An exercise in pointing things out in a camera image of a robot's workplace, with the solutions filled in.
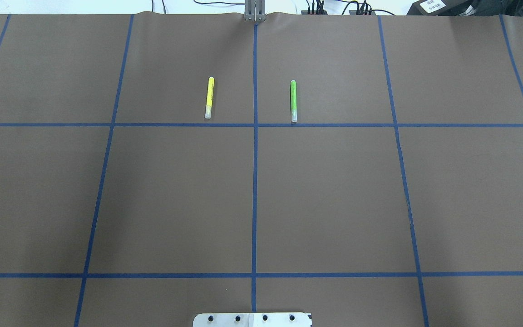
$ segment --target yellow marker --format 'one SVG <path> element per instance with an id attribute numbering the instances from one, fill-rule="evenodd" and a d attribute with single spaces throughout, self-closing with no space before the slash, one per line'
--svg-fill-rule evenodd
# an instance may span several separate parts
<path id="1" fill-rule="evenodd" d="M 213 106 L 213 85 L 215 79 L 209 77 L 209 85 L 207 86 L 207 105 L 205 106 L 205 119 L 211 118 L 211 107 Z"/>

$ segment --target metal clamp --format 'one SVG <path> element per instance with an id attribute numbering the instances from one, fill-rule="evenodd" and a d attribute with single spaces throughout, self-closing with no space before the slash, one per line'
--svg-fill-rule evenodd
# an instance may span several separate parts
<path id="1" fill-rule="evenodd" d="M 266 0 L 245 0 L 243 17 L 248 21 L 266 20 Z"/>

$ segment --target gray mat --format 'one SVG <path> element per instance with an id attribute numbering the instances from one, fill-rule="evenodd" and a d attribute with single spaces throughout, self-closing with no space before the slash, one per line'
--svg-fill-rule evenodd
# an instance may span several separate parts
<path id="1" fill-rule="evenodd" d="M 0 326 L 249 311 L 523 325 L 523 19 L 0 16 Z"/>

